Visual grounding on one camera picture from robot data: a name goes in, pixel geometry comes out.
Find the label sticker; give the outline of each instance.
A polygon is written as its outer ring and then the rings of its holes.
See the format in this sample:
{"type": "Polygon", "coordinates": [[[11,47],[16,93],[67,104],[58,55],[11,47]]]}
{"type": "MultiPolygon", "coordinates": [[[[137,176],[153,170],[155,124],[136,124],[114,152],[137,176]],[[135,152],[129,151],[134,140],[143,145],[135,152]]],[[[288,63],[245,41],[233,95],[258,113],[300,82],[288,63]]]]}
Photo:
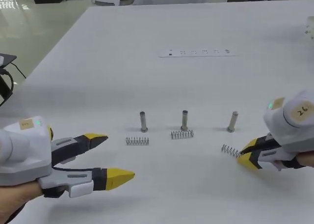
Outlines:
{"type": "Polygon", "coordinates": [[[279,109],[283,106],[285,98],[278,98],[274,101],[273,106],[271,107],[271,110],[279,109]]]}
{"type": "Polygon", "coordinates": [[[295,107],[290,116],[297,122],[302,122],[314,113],[314,104],[310,101],[303,101],[295,107]]]}
{"type": "Polygon", "coordinates": [[[21,130],[26,130],[34,127],[34,123],[32,119],[26,119],[20,121],[20,128],[21,130]]]}

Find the metal spring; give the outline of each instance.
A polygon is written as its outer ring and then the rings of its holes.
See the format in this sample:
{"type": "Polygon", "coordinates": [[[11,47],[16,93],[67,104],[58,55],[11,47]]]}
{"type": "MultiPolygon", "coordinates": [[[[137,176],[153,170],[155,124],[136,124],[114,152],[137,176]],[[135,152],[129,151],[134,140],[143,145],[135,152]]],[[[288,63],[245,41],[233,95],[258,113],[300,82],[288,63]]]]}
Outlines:
{"type": "Polygon", "coordinates": [[[221,147],[221,152],[224,152],[226,154],[230,154],[232,157],[235,157],[235,158],[239,158],[241,156],[241,152],[240,151],[238,151],[235,148],[233,148],[231,146],[228,146],[226,144],[224,144],[221,147]]]}
{"type": "Polygon", "coordinates": [[[149,145],[149,138],[146,137],[127,137],[126,138],[127,145],[149,145]]]}
{"type": "Polygon", "coordinates": [[[172,131],[171,139],[185,139],[194,137],[193,130],[188,131],[172,131]]]}

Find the white table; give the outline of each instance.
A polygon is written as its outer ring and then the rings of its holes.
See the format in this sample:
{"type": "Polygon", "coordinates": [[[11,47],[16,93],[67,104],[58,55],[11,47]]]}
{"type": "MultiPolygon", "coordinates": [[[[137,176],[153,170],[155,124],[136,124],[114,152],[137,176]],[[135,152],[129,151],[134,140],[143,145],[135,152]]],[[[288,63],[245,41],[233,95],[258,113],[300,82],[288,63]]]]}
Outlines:
{"type": "Polygon", "coordinates": [[[119,167],[135,178],[111,192],[38,198],[13,223],[310,222],[312,168],[251,173],[220,148],[265,135],[272,98],[314,89],[314,42],[304,36],[313,10],[313,1],[89,8],[0,109],[0,123],[40,114],[55,138],[107,133],[67,166],[119,167]],[[171,47],[228,47],[238,57],[158,57],[171,47]],[[171,140],[182,110],[195,137],[171,140]],[[126,136],[149,136],[150,145],[126,146],[126,136]]]}

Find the metal pin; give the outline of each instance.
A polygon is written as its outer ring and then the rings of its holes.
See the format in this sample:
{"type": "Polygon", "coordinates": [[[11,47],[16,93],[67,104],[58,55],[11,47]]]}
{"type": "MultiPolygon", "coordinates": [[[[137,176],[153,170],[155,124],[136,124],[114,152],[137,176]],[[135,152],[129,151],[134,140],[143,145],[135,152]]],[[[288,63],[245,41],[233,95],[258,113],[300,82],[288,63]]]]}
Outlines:
{"type": "Polygon", "coordinates": [[[232,117],[231,117],[231,120],[230,120],[230,124],[229,124],[229,126],[227,127],[227,131],[228,131],[228,132],[234,132],[234,131],[235,131],[235,125],[236,125],[237,116],[238,116],[237,111],[234,111],[234,112],[232,113],[232,117]]]}
{"type": "Polygon", "coordinates": [[[146,117],[145,117],[145,112],[140,112],[139,113],[140,117],[141,117],[141,132],[147,132],[148,128],[146,126],[146,117]]]}
{"type": "Polygon", "coordinates": [[[183,110],[182,112],[182,126],[181,126],[182,131],[187,130],[187,110],[183,110]]]}

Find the human hand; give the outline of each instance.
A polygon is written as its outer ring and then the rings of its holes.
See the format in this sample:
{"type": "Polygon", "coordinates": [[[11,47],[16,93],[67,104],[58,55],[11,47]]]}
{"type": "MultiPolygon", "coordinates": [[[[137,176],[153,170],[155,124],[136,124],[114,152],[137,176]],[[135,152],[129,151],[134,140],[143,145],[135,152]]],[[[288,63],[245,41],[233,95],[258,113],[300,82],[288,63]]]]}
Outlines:
{"type": "Polygon", "coordinates": [[[42,190],[37,182],[0,187],[0,224],[5,224],[16,210],[41,195],[42,190]]]}
{"type": "Polygon", "coordinates": [[[300,153],[296,156],[300,165],[314,167],[314,151],[300,153]]]}

